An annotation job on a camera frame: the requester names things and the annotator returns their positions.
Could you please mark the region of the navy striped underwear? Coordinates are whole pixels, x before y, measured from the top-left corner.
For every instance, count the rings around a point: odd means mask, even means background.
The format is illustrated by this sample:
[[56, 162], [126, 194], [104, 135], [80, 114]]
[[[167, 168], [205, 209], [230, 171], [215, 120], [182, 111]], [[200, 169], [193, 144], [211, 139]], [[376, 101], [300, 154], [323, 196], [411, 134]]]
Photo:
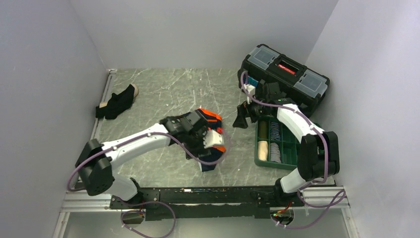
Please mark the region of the navy striped underwear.
[[271, 121], [269, 124], [270, 140], [280, 141], [281, 140], [281, 125], [275, 121]]

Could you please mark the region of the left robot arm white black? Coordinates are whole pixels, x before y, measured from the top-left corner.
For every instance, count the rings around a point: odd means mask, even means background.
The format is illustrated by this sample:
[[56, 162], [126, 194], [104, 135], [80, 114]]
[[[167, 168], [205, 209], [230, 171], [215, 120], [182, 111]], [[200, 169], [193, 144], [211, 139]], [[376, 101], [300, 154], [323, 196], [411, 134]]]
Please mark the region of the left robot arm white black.
[[88, 141], [72, 175], [79, 176], [82, 189], [89, 196], [112, 194], [129, 208], [136, 208], [143, 199], [140, 185], [134, 178], [120, 176], [116, 169], [147, 152], [179, 145], [187, 159], [197, 161], [203, 172], [211, 171], [225, 153], [222, 134], [221, 116], [202, 108], [165, 117], [121, 139], [103, 143], [96, 139]]

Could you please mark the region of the dark navy orange clothes pile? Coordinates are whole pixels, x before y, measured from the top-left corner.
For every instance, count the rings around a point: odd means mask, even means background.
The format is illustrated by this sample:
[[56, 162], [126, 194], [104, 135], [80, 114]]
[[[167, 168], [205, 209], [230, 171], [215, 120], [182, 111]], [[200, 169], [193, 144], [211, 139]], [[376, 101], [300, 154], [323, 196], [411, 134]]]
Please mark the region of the dark navy orange clothes pile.
[[186, 159], [196, 160], [201, 172], [213, 171], [226, 152], [221, 116], [199, 108], [175, 118], [182, 125], [176, 138], [185, 148]]

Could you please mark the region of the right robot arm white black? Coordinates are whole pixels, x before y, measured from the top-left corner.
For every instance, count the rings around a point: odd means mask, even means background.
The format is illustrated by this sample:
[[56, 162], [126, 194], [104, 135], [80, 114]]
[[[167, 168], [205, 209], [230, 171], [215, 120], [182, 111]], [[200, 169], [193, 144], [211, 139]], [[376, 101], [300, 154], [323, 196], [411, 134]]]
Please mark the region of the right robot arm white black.
[[247, 128], [247, 118], [256, 122], [260, 117], [273, 116], [285, 125], [300, 144], [297, 167], [288, 175], [279, 178], [274, 185], [273, 200], [284, 206], [292, 194], [311, 185], [323, 184], [329, 176], [340, 170], [338, 136], [314, 124], [301, 112], [290, 98], [280, 98], [279, 93], [258, 94], [256, 87], [241, 82], [241, 89], [247, 96], [237, 106], [235, 128]]

